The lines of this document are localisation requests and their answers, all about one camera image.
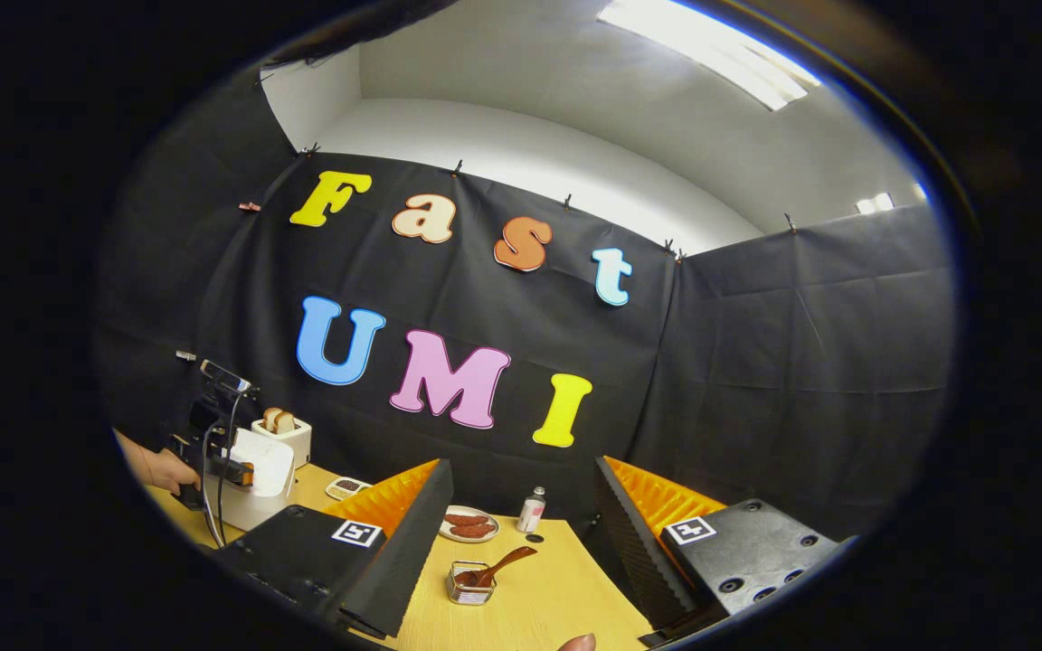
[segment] ceiling light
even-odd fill
[[[875,195],[875,207],[877,209],[892,209],[895,206],[892,201],[890,201],[890,195],[887,193],[879,193]]]
[[[705,14],[669,0],[613,0],[597,16],[693,58],[746,91],[772,111],[819,85],[801,66]]]

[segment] blue letter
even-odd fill
[[[597,260],[597,296],[610,305],[624,305],[629,301],[629,294],[619,286],[621,276],[629,276],[634,268],[621,259],[621,249],[597,249],[594,252]]]
[[[324,359],[324,342],[332,319],[340,316],[340,305],[320,297],[307,297],[303,302],[305,321],[300,326],[297,341],[297,359],[313,378],[327,384],[351,384],[365,374],[368,354],[373,349],[376,330],[383,328],[384,318],[368,309],[352,309],[352,345],[348,347],[348,358],[344,364],[332,364]]]

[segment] cable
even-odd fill
[[[199,446],[199,495],[202,495],[203,498],[203,516],[205,516],[203,522],[207,523],[207,531],[210,532],[212,540],[216,541],[216,549],[223,547],[223,540],[216,532],[216,520],[212,519],[212,505],[207,500],[207,486],[203,479],[207,477],[207,436],[210,435],[212,429],[215,429],[219,424],[219,421],[215,421],[207,426],[207,431],[203,432],[203,443]]]
[[[227,432],[227,458],[223,460],[223,467],[220,469],[220,483],[218,490],[216,490],[216,507],[219,508],[220,514],[220,537],[227,540],[226,532],[223,532],[223,478],[228,474],[228,465],[231,462],[231,437],[235,433],[235,410],[240,407],[240,399],[243,399],[244,395],[240,394],[235,396],[235,402],[231,403],[231,416],[228,416],[228,432]]]

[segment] salt shaker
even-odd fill
[[[538,530],[541,515],[545,514],[545,498],[542,497],[544,495],[545,490],[538,486],[532,490],[532,495],[524,500],[524,506],[521,506],[521,516],[518,517],[518,531],[531,534]]]

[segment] wooden table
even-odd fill
[[[294,502],[323,510],[334,500],[324,486],[339,477],[313,465],[297,470]],[[212,547],[202,512],[187,510],[165,490],[148,487],[171,520],[192,541]],[[516,651],[555,651],[578,634],[597,635],[602,651],[642,651],[638,635],[653,627],[617,590],[595,564],[565,520],[543,519],[538,532],[544,543],[532,544],[514,525],[517,519],[495,516],[501,531],[481,544],[456,543],[438,535],[397,637],[381,641],[353,633],[402,651],[448,651],[451,648],[500,648]],[[244,534],[224,525],[227,543]],[[501,570],[497,592],[483,606],[458,606],[448,600],[445,577],[452,560],[496,564],[521,545],[537,555]]]

